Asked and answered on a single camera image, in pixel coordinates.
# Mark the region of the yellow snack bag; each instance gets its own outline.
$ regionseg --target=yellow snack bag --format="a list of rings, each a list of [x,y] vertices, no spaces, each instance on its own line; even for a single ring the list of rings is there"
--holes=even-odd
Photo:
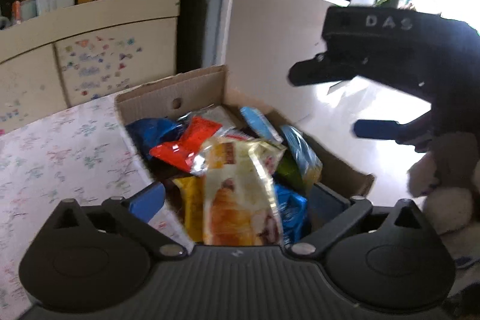
[[[185,209],[185,229],[190,238],[201,242],[203,237],[203,185],[202,178],[188,176],[172,182],[180,189]]]

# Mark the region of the red snack bag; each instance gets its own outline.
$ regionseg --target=red snack bag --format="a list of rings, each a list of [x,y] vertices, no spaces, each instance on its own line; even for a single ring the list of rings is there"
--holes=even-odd
[[[212,137],[221,124],[201,117],[194,117],[178,141],[167,141],[150,150],[150,155],[190,172],[195,156],[203,142]]]

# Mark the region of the croissant package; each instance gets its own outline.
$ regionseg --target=croissant package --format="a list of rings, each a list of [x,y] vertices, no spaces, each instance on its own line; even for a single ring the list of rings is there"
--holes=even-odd
[[[270,172],[284,150],[258,139],[214,137],[203,144],[205,244],[283,245],[282,221]]]

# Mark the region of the door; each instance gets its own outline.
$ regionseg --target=door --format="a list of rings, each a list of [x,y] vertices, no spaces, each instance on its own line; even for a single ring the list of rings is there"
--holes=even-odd
[[[0,64],[0,136],[65,109],[53,44]]]
[[[80,34],[55,43],[71,106],[175,73],[176,18]]]
[[[294,63],[326,50],[327,0],[224,0],[217,62],[232,86],[275,107],[290,121],[310,114],[315,86],[292,87]]]

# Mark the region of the blue snack bag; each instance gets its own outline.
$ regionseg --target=blue snack bag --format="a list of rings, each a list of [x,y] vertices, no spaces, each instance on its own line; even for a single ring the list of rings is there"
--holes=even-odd
[[[164,141],[177,140],[183,133],[183,126],[168,118],[143,118],[126,126],[127,132],[142,156],[153,159],[150,150]]]
[[[294,244],[301,239],[307,218],[307,200],[289,188],[274,183],[278,211],[282,219],[284,244]]]

